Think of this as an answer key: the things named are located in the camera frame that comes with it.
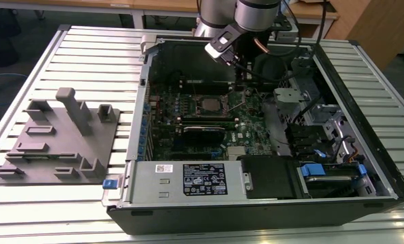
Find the metal table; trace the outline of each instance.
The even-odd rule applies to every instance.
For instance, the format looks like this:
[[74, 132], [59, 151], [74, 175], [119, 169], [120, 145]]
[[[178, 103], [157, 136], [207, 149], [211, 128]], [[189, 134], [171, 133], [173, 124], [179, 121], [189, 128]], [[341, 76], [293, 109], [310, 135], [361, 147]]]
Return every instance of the metal table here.
[[[123, 172], [146, 33], [191, 35], [83, 26], [58, 31], [0, 122], [0, 166], [28, 120], [23, 112], [28, 100], [54, 99], [59, 87], [72, 87], [88, 107], [107, 102], [123, 111], [108, 177]], [[360, 47], [328, 40], [321, 45], [404, 175], [404, 100]], [[63, 106], [55, 100], [50, 103]], [[118, 195], [111, 191], [108, 197]], [[0, 187], [0, 243], [404, 243], [404, 209], [340, 227], [130, 236], [110, 219], [102, 197], [102, 186]]]

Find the wooden desk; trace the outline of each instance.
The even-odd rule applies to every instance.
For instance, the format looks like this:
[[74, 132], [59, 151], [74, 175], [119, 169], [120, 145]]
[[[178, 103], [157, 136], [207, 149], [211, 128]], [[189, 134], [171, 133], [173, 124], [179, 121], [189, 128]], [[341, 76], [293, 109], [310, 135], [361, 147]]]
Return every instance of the wooden desk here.
[[[300, 24], [314, 24], [318, 26], [317, 29], [313, 31], [313, 34], [310, 34], [313, 38], [317, 38], [321, 29], [321, 19], [322, 19], [322, 10], [324, 10], [322, 5], [316, 3], [308, 4], [304, 2], [297, 2], [290, 5], [290, 9], [298, 19]], [[290, 17], [289, 12], [286, 12], [285, 15], [288, 16], [289, 21], [293, 23], [294, 20]], [[329, 32], [334, 20], [337, 20], [338, 17], [340, 17], [338, 13], [332, 13], [332, 12], [326, 13], [325, 24], [322, 29], [322, 38]]]
[[330, 0], [341, 14], [329, 39], [357, 40], [381, 70], [404, 49], [404, 0]]
[[[144, 28], [144, 16], [177, 16], [197, 17], [197, 0], [0, 0], [0, 8], [32, 9], [67, 12], [92, 12], [130, 14], [134, 18], [134, 26]], [[292, 10], [302, 24], [320, 26], [322, 6], [318, 4], [294, 3]], [[337, 13], [329, 13], [324, 33], [329, 30]]]

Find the metal bracket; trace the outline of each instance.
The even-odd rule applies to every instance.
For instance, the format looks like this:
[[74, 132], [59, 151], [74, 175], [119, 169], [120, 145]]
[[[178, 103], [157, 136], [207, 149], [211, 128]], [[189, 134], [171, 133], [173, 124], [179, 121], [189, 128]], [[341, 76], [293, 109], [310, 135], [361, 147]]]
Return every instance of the metal bracket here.
[[143, 35], [142, 43], [140, 43], [142, 54], [146, 54], [147, 50], [155, 45], [157, 45], [157, 35], [153, 34]]

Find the cable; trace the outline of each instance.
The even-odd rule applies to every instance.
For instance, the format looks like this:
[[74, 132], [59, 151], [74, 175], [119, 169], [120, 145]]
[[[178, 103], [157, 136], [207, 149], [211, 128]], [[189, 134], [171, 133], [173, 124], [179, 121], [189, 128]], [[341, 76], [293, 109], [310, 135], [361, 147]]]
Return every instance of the cable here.
[[357, 157], [357, 155], [359, 155], [359, 148], [353, 145], [353, 143], [350, 143], [350, 147], [353, 148], [353, 154], [349, 156], [349, 158], [346, 159], [346, 162], [352, 162], [352, 159], [354, 158], [354, 157]]
[[264, 75], [256, 73], [254, 71], [249, 70], [246, 67], [243, 67], [241, 64], [235, 63], [233, 64], [238, 69], [243, 70], [245, 72], [250, 73], [253, 76], [256, 76], [257, 78], [262, 79], [262, 80], [266, 80], [272, 83], [277, 83], [277, 82], [282, 82], [284, 80], [289, 80], [290, 78], [296, 77], [302, 70], [300, 70], [296, 74], [292, 74], [289, 76], [285, 76], [284, 78], [281, 79], [270, 79], [268, 77], [265, 77]]
[[341, 148], [341, 146], [342, 146], [344, 141], [345, 141], [349, 137], [350, 137], [350, 135], [345, 135], [345, 136], [342, 137], [342, 139], [340, 139], [340, 142], [338, 142], [337, 147], [336, 147], [336, 150], [334, 150], [332, 163], [336, 163], [336, 159], [337, 159], [337, 155], [338, 155], [340, 148]]
[[282, 2], [284, 2], [285, 6], [286, 6], [286, 8], [288, 8], [288, 11], [289, 11], [289, 13], [290, 13], [290, 15], [292, 15], [292, 18], [293, 18], [293, 20], [294, 20], [294, 22], [296, 22], [296, 25], [297, 25], [297, 29], [298, 29], [298, 42], [297, 42], [296, 47], [294, 47], [293, 49], [290, 49], [288, 52], [284, 52], [284, 53], [273, 53], [273, 52], [270, 52], [270, 50], [264, 46], [264, 44], [261, 43], [261, 41], [260, 41], [258, 38], [256, 37], [256, 38], [254, 38], [254, 43], [256, 43], [256, 45], [258, 46], [258, 48], [260, 48], [269, 56], [273, 56], [273, 57], [285, 57], [285, 56], [293, 54], [293, 53], [298, 50], [298, 48], [300, 48], [300, 46], [301, 46], [301, 40], [302, 40], [301, 30], [300, 30], [300, 26], [298, 26], [300, 23], [298, 23], [297, 17], [296, 17], [296, 15], [294, 15], [294, 13], [293, 13], [293, 11], [292, 11], [292, 9], [290, 9], [289, 4], [286, 3], [286, 1], [282, 0]]
[[282, 142], [280, 139], [277, 139], [277, 138], [273, 138], [278, 143], [281, 143], [281, 144], [285, 144], [285, 145], [288, 145], [288, 146], [290, 146], [290, 144], [289, 143], [286, 143], [286, 142]]
[[309, 111], [309, 109], [313, 108], [313, 106], [317, 104], [318, 100], [322, 98], [322, 93], [320, 93], [318, 97], [314, 98], [308, 106], [301, 110], [301, 112], [297, 114], [297, 116], [294, 117], [294, 119], [292, 120], [292, 123], [294, 124], [297, 122], [297, 119]]
[[181, 17], [175, 20], [175, 23], [174, 23], [174, 25], [179, 22], [179, 20], [181, 20]]
[[167, 17], [159, 17], [158, 15], [155, 15], [155, 16], [150, 15], [150, 17], [153, 17], [154, 19], [158, 18], [158, 19], [165, 20], [165, 19], [167, 19], [170, 16], [167, 16]]
[[201, 4], [202, 4], [201, 0], [197, 0], [197, 12], [198, 12], [198, 14], [202, 14]]
[[21, 76], [25, 79], [28, 78], [28, 76], [23, 75], [23, 74], [15, 74], [15, 73], [1, 73], [0, 75], [16, 75], [16, 76]]
[[[324, 32], [325, 19], [326, 19], [326, 7], [328, 7], [328, 0], [324, 0], [324, 2], [322, 2], [322, 18], [321, 18], [320, 33], [318, 33], [316, 46], [318, 46], [318, 44], [321, 43], [321, 39], [322, 39], [322, 32]], [[312, 59], [314, 55], [316, 55], [316, 48], [312, 51], [309, 59]]]

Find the floor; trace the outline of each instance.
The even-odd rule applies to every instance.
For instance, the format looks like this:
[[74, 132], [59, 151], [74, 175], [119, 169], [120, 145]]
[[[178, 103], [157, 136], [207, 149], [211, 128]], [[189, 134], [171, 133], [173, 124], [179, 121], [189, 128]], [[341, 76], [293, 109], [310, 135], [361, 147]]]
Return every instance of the floor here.
[[[122, 27], [120, 18], [116, 14], [47, 11], [44, 15], [45, 20], [40, 21], [33, 11], [19, 10], [17, 21], [23, 33], [12, 38], [12, 42], [20, 53], [20, 60], [12, 66], [0, 68], [0, 73], [29, 74], [60, 24]], [[169, 17], [161, 19], [161, 22], [162, 24], [158, 25], [154, 18], [147, 17], [147, 28], [167, 29], [167, 26], [173, 26], [174, 30], [189, 31], [195, 25], [194, 18]], [[384, 74], [404, 97], [404, 61], [401, 57], [395, 58]], [[0, 120], [23, 82], [23, 77], [0, 76]]]

